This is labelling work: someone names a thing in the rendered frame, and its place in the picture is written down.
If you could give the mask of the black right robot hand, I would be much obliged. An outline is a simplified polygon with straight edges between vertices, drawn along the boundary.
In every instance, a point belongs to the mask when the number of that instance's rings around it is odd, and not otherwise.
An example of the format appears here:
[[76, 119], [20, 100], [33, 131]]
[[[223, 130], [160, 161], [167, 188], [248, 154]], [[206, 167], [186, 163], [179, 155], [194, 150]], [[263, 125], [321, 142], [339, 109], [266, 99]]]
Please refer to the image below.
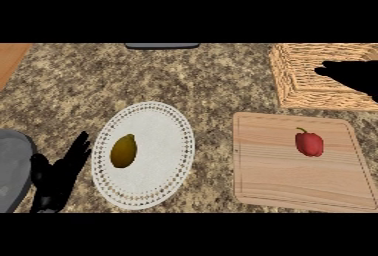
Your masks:
[[315, 72], [367, 93], [378, 103], [378, 60], [324, 61], [322, 67], [316, 67]]

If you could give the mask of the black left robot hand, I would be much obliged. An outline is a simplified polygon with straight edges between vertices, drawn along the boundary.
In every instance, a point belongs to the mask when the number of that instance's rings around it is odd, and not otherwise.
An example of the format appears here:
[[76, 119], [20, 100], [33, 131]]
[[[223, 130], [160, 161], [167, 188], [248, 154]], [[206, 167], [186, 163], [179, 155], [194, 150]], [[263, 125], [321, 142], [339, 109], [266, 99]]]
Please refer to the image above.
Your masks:
[[51, 164], [43, 154], [31, 156], [31, 181], [37, 189], [31, 213], [58, 213], [65, 208], [77, 176], [92, 153], [89, 146], [89, 134], [83, 131], [55, 164]]

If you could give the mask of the wicker basket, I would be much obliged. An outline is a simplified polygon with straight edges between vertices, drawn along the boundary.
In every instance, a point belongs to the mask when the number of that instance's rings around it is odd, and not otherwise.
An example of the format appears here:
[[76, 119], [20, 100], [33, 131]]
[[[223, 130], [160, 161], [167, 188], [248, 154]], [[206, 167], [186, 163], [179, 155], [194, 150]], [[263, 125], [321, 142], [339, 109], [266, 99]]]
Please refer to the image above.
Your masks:
[[378, 60], [378, 43], [277, 43], [269, 53], [282, 108], [378, 111], [378, 103], [315, 69], [324, 61]]

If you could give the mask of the red bell pepper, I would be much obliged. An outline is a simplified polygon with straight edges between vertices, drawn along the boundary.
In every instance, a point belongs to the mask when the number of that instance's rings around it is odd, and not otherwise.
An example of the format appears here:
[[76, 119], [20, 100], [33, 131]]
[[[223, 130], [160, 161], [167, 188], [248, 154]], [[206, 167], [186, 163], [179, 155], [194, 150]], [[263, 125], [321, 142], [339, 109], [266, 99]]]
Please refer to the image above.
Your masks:
[[324, 154], [324, 139], [316, 133], [309, 133], [305, 128], [299, 128], [296, 134], [297, 150], [309, 157], [319, 157]]

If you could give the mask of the white lace round placemat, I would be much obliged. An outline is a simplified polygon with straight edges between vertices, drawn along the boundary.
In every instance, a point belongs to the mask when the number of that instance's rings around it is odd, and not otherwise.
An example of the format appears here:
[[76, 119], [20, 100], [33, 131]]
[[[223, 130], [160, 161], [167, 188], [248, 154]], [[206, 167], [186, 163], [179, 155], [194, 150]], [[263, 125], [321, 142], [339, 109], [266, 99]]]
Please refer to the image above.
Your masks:
[[[135, 135], [136, 158], [126, 168], [111, 163], [119, 139]], [[92, 178], [105, 199], [127, 210], [164, 202], [188, 177], [195, 157], [195, 136], [181, 111], [161, 102], [141, 102], [108, 121], [92, 148]]]

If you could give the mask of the brown wooden panel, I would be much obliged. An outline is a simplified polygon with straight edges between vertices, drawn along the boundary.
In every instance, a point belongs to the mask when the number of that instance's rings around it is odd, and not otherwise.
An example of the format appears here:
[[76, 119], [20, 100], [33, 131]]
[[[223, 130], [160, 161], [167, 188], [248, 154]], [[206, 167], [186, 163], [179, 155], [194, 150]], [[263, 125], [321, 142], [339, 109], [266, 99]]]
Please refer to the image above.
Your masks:
[[31, 48], [31, 43], [0, 43], [0, 91]]

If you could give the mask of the pale wooden cutting board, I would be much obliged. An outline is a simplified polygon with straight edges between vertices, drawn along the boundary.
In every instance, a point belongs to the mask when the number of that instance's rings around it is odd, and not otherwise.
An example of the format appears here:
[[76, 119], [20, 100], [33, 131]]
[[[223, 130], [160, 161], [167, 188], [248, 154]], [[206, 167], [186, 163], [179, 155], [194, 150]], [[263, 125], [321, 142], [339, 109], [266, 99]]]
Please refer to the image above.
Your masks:
[[[324, 139], [318, 157], [297, 150], [302, 131]], [[378, 213], [378, 187], [355, 129], [343, 119], [235, 113], [234, 170], [234, 193], [244, 203]]]

